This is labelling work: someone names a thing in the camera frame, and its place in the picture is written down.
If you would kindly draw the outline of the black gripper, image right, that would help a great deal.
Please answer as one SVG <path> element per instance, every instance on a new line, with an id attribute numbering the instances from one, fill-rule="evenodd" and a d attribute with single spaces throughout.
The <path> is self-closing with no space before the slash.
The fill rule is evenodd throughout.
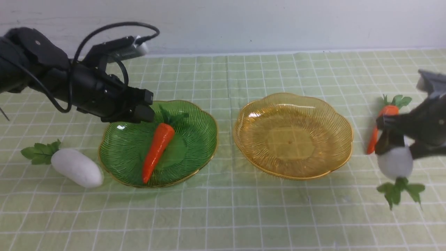
<path id="1" fill-rule="evenodd" d="M 414 160 L 446 155 L 445 95 L 430 96 L 409 113 L 381 115 L 376 125 L 382 130 L 375 144 L 376 155 L 404 147 L 404 135 L 415 141 L 409 147 Z"/>

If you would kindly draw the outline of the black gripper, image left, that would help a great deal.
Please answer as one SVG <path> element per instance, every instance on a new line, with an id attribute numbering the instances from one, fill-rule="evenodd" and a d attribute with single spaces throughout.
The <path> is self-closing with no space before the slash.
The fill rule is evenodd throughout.
<path id="1" fill-rule="evenodd" d="M 102 122 L 153 122 L 153 93 L 125 85 L 117 76 L 79 63 L 70 70 L 68 83 L 72 105 L 82 113 L 97 116 Z"/>

